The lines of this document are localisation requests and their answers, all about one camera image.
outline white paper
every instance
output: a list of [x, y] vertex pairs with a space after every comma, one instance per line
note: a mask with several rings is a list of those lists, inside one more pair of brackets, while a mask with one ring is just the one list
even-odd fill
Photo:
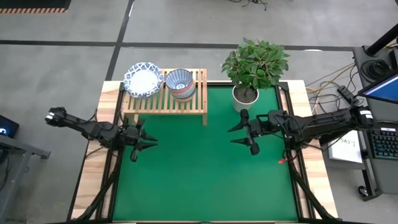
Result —
[[329, 147], [330, 159], [362, 163], [361, 148], [359, 146], [358, 132], [350, 131], [338, 142]]

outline white plate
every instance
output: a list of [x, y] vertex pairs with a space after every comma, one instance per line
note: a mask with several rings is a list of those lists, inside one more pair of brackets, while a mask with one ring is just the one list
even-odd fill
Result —
[[160, 68], [150, 62], [140, 62], [133, 65], [124, 74], [124, 89], [132, 97], [142, 98], [152, 96], [160, 90], [163, 75]]

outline computer monitor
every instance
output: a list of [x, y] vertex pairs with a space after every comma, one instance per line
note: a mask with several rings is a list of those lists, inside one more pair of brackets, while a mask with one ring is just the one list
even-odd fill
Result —
[[13, 138], [18, 128], [19, 124], [0, 115], [0, 134]]
[[358, 96], [398, 104], [398, 70], [363, 88]]

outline blue and white bowl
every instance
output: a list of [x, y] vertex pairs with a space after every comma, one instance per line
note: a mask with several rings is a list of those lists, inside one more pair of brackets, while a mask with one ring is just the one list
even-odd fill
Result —
[[165, 82], [172, 96], [180, 101], [189, 99], [195, 93], [196, 84], [188, 70], [177, 69], [170, 72]]
[[124, 89], [135, 98], [152, 96], [160, 90], [163, 75], [160, 68], [150, 62], [133, 65], [124, 74]]

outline green table surface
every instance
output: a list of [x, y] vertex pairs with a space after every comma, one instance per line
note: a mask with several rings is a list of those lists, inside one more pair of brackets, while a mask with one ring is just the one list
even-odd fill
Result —
[[[261, 151], [229, 141], [239, 122], [231, 87], [208, 87], [208, 126], [200, 115], [145, 115], [147, 133], [159, 145], [130, 161], [123, 155], [114, 221], [294, 221], [297, 220], [287, 163], [279, 164], [283, 140], [257, 138]], [[249, 110], [277, 110], [274, 88], [262, 90]]]

